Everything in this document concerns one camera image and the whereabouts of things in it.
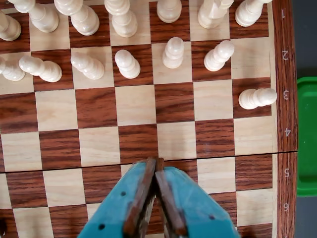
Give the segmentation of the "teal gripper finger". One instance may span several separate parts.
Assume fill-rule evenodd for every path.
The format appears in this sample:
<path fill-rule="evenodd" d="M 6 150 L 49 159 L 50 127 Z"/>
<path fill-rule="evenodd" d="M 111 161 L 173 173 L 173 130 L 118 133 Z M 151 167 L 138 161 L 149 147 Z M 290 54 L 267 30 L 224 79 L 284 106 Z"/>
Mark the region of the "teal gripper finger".
<path fill-rule="evenodd" d="M 134 163 L 106 196 L 78 235 L 80 238 L 144 238 L 155 192 L 156 160 Z"/>
<path fill-rule="evenodd" d="M 167 238 L 238 238 L 229 214 L 184 171 L 156 159 L 156 197 Z"/>

